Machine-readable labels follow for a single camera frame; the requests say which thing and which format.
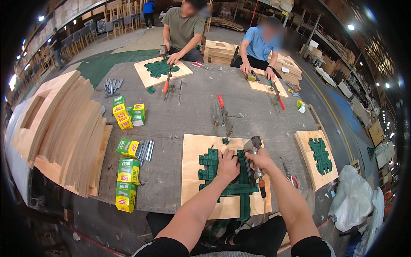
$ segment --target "black t-shirt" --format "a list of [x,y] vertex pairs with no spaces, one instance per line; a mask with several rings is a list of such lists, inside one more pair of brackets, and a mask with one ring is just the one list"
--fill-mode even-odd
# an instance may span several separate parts
[[57,42],[53,46],[53,50],[57,50],[61,48],[61,39],[60,39],[60,34],[57,32],[51,37],[50,45],[53,44],[54,40],[57,40]]
[[[218,252],[218,256],[230,256],[230,257],[256,257],[262,255],[253,255],[245,252]],[[153,242],[148,243],[141,247],[133,257],[186,257],[189,252],[187,248],[179,241],[161,237],[155,239]],[[216,254],[205,254],[201,256],[216,256]],[[311,236],[298,241],[291,249],[292,257],[335,257],[332,247],[321,239],[321,237]]]

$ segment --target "concrete floor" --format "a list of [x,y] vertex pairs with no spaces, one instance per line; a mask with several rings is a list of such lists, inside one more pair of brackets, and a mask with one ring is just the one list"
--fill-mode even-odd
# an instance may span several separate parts
[[[160,28],[148,31],[150,32],[150,37],[161,36]],[[76,68],[75,66],[70,67],[70,64],[79,63],[82,60],[87,60],[88,58],[93,58],[97,55],[110,54],[113,50],[121,47],[127,48],[130,44],[134,44],[133,41],[137,41],[140,38],[143,39],[143,35],[144,30],[140,30],[110,41],[106,41],[106,36],[102,35],[95,43],[90,44],[85,50],[75,56],[67,65],[66,69]],[[239,44],[243,36],[243,32],[215,27],[211,27],[210,32],[206,33],[208,40],[229,42],[232,44]],[[144,38],[144,41],[148,41],[149,39],[150,38],[146,37]],[[351,155],[354,160],[359,159],[361,162],[361,153],[355,136],[345,120],[344,114],[332,99],[332,96],[330,96],[327,86],[315,74],[314,69],[311,66],[306,64],[299,57],[294,56],[294,59],[307,73],[306,75],[303,72],[303,79],[300,82],[302,90],[299,93],[306,103],[313,105],[322,121],[333,149],[332,153],[338,171],[340,171],[344,165],[351,162]],[[62,72],[53,72],[53,74],[47,76],[47,80],[58,76],[61,73]],[[342,95],[338,89],[334,89],[334,91]],[[366,137],[365,133],[361,138],[372,145],[371,139]],[[330,191],[335,190],[335,188],[336,185],[329,184],[316,192],[316,208],[313,216],[316,225],[321,224],[321,222],[327,218],[332,201]],[[85,235],[88,235],[96,242],[100,242],[121,252],[131,255],[144,244],[142,241],[144,241],[145,238],[141,238],[142,241],[140,241],[137,239],[137,236],[150,233],[150,229],[145,220],[146,212],[134,211],[132,214],[124,213],[118,211],[115,206],[76,195],[73,196],[72,204],[74,207],[74,226],[76,229]],[[60,230],[74,256],[96,256],[97,254],[101,256],[112,256],[111,253],[90,244],[83,239],[79,241],[74,240],[73,233],[66,228],[61,227]],[[323,239],[328,240],[331,246],[333,246],[337,256],[345,256],[345,249],[348,244],[349,236],[339,237],[339,231],[335,229],[332,221],[328,221],[328,223],[319,231]],[[291,251],[288,249],[278,256],[290,255]]]

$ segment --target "warehouse floor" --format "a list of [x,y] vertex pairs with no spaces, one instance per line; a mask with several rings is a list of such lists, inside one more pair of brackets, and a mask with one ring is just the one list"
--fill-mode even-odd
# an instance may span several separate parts
[[[232,44],[239,44],[243,35],[243,32],[215,27],[212,27],[210,32],[206,33],[209,40]],[[157,55],[157,50],[152,48],[158,47],[158,44],[154,42],[159,41],[159,37],[161,38],[161,28],[140,30],[118,37],[115,40],[117,47],[113,48],[113,41],[106,41],[106,35],[101,35],[95,43],[90,44],[75,56],[63,71],[51,72],[44,81],[52,79],[65,71],[78,69],[85,78],[90,79],[95,87],[116,63],[132,63]],[[153,42],[151,50],[148,47],[148,42]],[[303,101],[313,105],[322,121],[332,146],[332,153],[338,171],[352,160],[359,159],[361,169],[366,169],[363,176],[366,174],[368,175],[366,178],[374,176],[377,181],[371,179],[369,182],[374,182],[374,186],[378,186],[378,176],[375,174],[377,169],[374,169],[373,166],[376,165],[375,161],[366,161],[367,165],[364,165],[362,159],[362,156],[368,158],[367,152],[364,152],[364,146],[372,146],[372,141],[363,130],[355,129],[355,121],[351,121],[350,126],[346,118],[347,110],[341,107],[344,103],[341,101],[346,100],[346,98],[339,89],[328,88],[315,74],[311,66],[299,57],[293,56],[293,58],[303,70],[303,79],[300,82],[302,90],[299,93]],[[37,88],[33,87],[27,96],[33,95]],[[330,191],[335,190],[335,188],[336,185],[330,183],[316,192],[316,208],[313,219],[317,226],[326,220],[328,216],[332,201]],[[129,214],[118,211],[115,206],[77,195],[73,195],[72,206],[74,210],[74,227],[96,242],[110,248],[131,255],[144,244],[144,241],[151,239],[150,236],[137,238],[150,233],[145,220],[146,212],[134,211]],[[60,231],[73,256],[113,255],[83,239],[75,240],[73,233],[62,226],[60,226]],[[337,256],[345,256],[349,236],[339,237],[339,231],[335,229],[332,221],[325,223],[319,231],[323,239],[333,246]],[[287,249],[278,256],[290,255],[291,251]]]

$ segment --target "worker walking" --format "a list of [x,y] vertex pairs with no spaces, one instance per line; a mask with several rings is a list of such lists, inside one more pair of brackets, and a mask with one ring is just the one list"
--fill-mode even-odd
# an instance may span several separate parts
[[143,15],[144,15],[144,20],[145,20],[145,26],[147,27],[147,29],[149,29],[150,27],[148,26],[148,19],[150,19],[151,22],[151,27],[154,28],[154,13],[153,13],[153,9],[154,9],[155,5],[154,5],[154,1],[148,1],[147,3],[144,4],[144,8],[143,8]]
[[238,234],[235,234],[235,228],[230,230],[228,227],[219,244],[213,248],[199,243],[218,197],[240,173],[238,157],[233,155],[233,150],[227,149],[224,155],[218,151],[217,176],[184,203],[174,216],[160,213],[147,215],[154,241],[142,246],[133,257],[189,254],[203,254],[202,257],[276,256],[286,232],[290,238],[292,256],[335,256],[332,247],[321,239],[303,196],[287,180],[264,148],[260,148],[257,155],[245,155],[253,161],[251,168],[256,165],[270,177],[282,216],[273,217],[257,228],[240,230]]
[[205,0],[183,0],[181,7],[167,11],[162,19],[163,40],[170,54],[167,63],[176,63],[179,59],[204,62],[196,46],[203,37],[206,21],[200,17],[199,11],[205,6]]
[[282,44],[283,27],[281,22],[274,17],[263,19],[257,27],[251,27],[242,38],[238,57],[232,67],[240,68],[244,74],[249,74],[251,68],[262,69],[265,76],[273,80],[280,74],[274,70],[278,53]]
[[61,51],[61,39],[60,39],[60,34],[57,33],[57,28],[53,29],[53,36],[51,37],[51,41],[50,41],[50,46],[49,48],[52,49],[54,51],[54,57],[59,65],[59,69],[61,70],[63,68],[63,63],[61,62],[61,60],[65,60],[68,61],[68,58],[65,56],[60,55],[60,51]]

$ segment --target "yellow floor line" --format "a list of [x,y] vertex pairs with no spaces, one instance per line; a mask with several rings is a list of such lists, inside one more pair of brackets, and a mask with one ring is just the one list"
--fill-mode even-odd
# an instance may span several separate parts
[[347,144],[348,151],[350,152],[351,161],[353,162],[353,161],[354,161],[353,154],[351,153],[351,149],[350,149],[350,146],[348,145],[347,138],[345,137],[344,131],[342,130],[341,124],[339,123],[339,120],[338,120],[337,116],[335,115],[335,113],[334,113],[334,111],[332,110],[330,104],[328,103],[327,99],[324,97],[323,93],[322,93],[321,90],[318,88],[318,86],[314,83],[314,81],[310,78],[310,76],[305,72],[305,70],[302,69],[302,67],[301,67],[297,62],[296,62],[296,64],[297,64],[297,66],[304,72],[304,74],[311,80],[311,82],[313,83],[313,85],[317,88],[318,92],[320,92],[320,94],[321,94],[321,96],[323,97],[324,101],[325,101],[326,104],[328,105],[328,108],[330,108],[332,114],[334,115],[335,120],[336,120],[337,123],[338,123],[339,129],[341,130],[341,133],[342,133],[342,135],[343,135],[343,137],[344,137],[344,139],[345,139],[345,143]]

